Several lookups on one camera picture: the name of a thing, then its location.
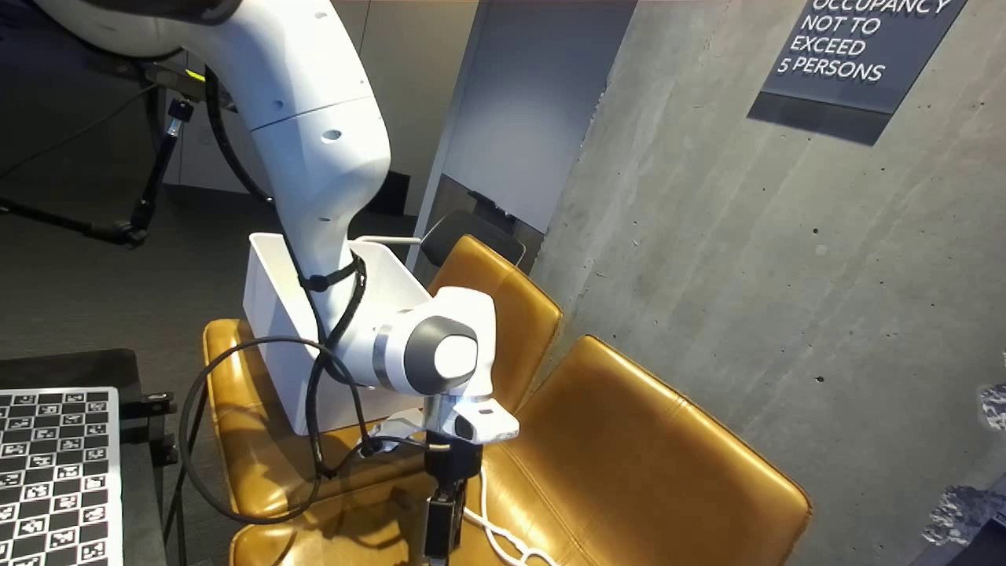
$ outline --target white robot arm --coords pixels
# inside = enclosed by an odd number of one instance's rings
[[[230,87],[266,159],[303,278],[353,263],[349,220],[391,167],[387,127],[329,0],[35,0],[82,42],[122,56],[190,51]],[[325,331],[353,285],[307,290]],[[387,320],[349,323],[341,357],[360,386],[429,395],[429,430],[493,444],[515,417],[493,401],[493,300],[445,290]]]

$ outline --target gray wall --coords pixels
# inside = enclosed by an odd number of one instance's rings
[[[548,229],[633,5],[481,0],[442,174]]]
[[[906,561],[1006,471],[1006,2],[971,0],[867,144],[745,118],[802,0],[643,0],[536,275],[789,471],[794,561]]]

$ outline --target occupancy sign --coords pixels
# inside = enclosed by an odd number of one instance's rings
[[[875,144],[969,0],[809,0],[749,115]]]

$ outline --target floor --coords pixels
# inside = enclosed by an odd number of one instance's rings
[[[0,72],[0,199],[87,224],[127,217],[151,163],[143,101],[23,168],[4,168],[135,97],[135,80],[122,79],[129,65],[86,51],[23,0],[0,0]],[[355,224],[366,232],[382,226],[404,229],[404,220]],[[181,400],[203,366],[203,326],[244,315],[252,229],[276,229],[273,211],[247,195],[203,188],[167,188],[139,249],[0,211],[0,357],[133,349],[146,391]],[[207,471],[222,465],[207,434],[200,461]],[[226,561],[236,525],[195,493],[186,505],[190,561]]]

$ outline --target yellow chair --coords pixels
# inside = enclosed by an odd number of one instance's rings
[[[779,566],[809,523],[797,484],[601,338],[579,338],[519,417],[519,439],[485,450],[491,523],[563,566]],[[411,473],[384,499],[244,528],[230,561],[421,561],[429,491]],[[465,523],[452,561],[500,558]]]
[[[539,362],[544,357],[556,326],[559,308],[493,249],[465,236],[442,267],[430,291],[442,285],[471,285],[498,300],[498,365],[493,386],[505,409],[528,391]],[[247,320],[224,316],[205,326],[205,362],[224,349],[252,338]],[[289,430],[284,404],[273,393],[259,349],[236,353],[212,373],[207,404],[224,450],[230,479],[230,504],[244,514],[276,514],[303,504],[311,491],[311,450],[306,438]],[[325,434],[329,461],[344,459],[360,444],[355,426]],[[355,491],[368,493],[370,484],[417,473],[421,453],[378,454],[353,465],[346,473],[325,481],[317,495]]]

